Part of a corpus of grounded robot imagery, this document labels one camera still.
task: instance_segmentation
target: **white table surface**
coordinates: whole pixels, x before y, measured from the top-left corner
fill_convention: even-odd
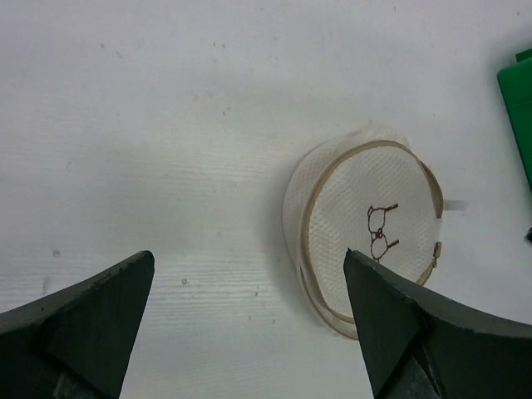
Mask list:
[[[0,2],[0,311],[142,249],[156,273],[122,398],[369,398],[283,242],[313,146],[406,133],[446,197],[428,287],[532,323],[525,174],[496,72],[527,0]]]

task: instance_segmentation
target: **round mesh bag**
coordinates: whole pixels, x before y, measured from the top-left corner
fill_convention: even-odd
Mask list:
[[[305,295],[334,331],[357,339],[343,260],[355,249],[424,284],[436,266],[443,195],[406,138],[370,125],[312,150],[283,202],[283,230]]]

